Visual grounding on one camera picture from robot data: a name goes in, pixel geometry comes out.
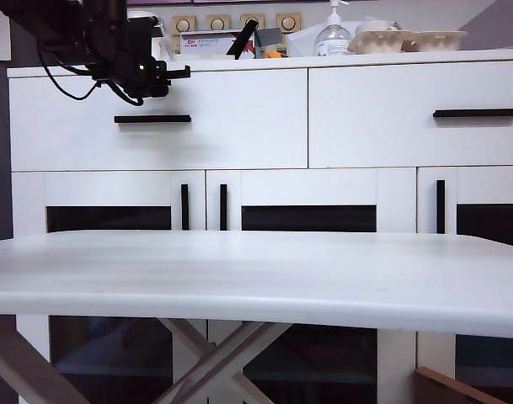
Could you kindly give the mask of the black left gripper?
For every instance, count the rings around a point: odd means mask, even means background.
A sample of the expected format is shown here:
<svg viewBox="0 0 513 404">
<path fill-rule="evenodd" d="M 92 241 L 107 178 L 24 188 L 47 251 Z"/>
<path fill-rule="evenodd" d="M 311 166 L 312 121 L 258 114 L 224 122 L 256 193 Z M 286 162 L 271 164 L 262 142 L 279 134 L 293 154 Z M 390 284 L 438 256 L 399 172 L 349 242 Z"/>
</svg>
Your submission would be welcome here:
<svg viewBox="0 0 513 404">
<path fill-rule="evenodd" d="M 151 41 L 113 44 L 94 50 L 94 57 L 96 61 L 87 63 L 93 80 L 133 105 L 143 105 L 144 98 L 165 97 L 172 80 L 191 77 L 188 65 L 167 70 L 167 63 L 153 56 Z"/>
</svg>

